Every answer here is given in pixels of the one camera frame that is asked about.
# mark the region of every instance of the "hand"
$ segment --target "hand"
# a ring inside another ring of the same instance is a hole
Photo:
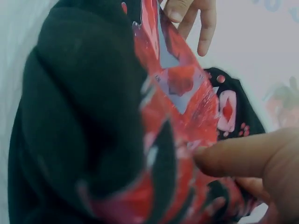
[[[216,28],[216,0],[167,0],[164,9],[172,22],[180,23],[178,31],[185,39],[199,10],[201,31],[197,52],[200,56],[205,56]]]
[[[246,190],[267,203],[259,223],[299,223],[299,129],[221,141],[199,149],[194,159],[208,175],[238,177]]]

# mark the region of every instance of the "red dot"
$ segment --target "red dot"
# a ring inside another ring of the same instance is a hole
[[[121,3],[121,7],[122,7],[122,10],[125,14],[128,13],[128,8],[127,8],[127,4],[125,2],[122,2]]]
[[[217,82],[218,82],[218,83],[224,83],[224,82],[225,82],[225,77],[224,77],[223,75],[219,75],[219,76],[217,77]]]
[[[244,136],[248,136],[248,135],[249,135],[249,131],[245,131]]]

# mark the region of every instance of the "red printed graphic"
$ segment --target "red printed graphic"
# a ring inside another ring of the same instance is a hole
[[[235,130],[235,118],[237,98],[236,93],[232,90],[223,91],[219,96],[220,117],[218,122],[218,129],[228,135]]]
[[[227,122],[229,122],[231,116],[233,115],[233,107],[227,98],[225,106],[223,108],[223,116],[226,119]]]
[[[208,75],[156,0],[142,0],[141,24],[132,29],[135,53],[148,72],[140,104],[144,169],[106,199],[93,198],[81,185],[86,207],[112,224],[205,224],[246,215],[252,207],[245,208],[236,183],[204,175],[192,160],[196,147],[217,140],[218,105],[220,130],[233,131],[235,95],[225,92],[219,104]]]

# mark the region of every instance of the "playing card print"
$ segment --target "playing card print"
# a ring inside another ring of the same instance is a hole
[[[191,98],[204,81],[202,73],[193,65],[165,69],[156,79],[181,114],[185,113]]]
[[[223,91],[219,96],[220,116],[218,129],[224,132],[233,132],[235,130],[236,93],[232,90]]]

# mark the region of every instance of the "sleeve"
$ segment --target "sleeve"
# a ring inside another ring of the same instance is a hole
[[[116,0],[61,0],[27,59],[24,141],[55,192],[81,208],[78,180],[99,198],[143,167],[140,88],[131,24]]]

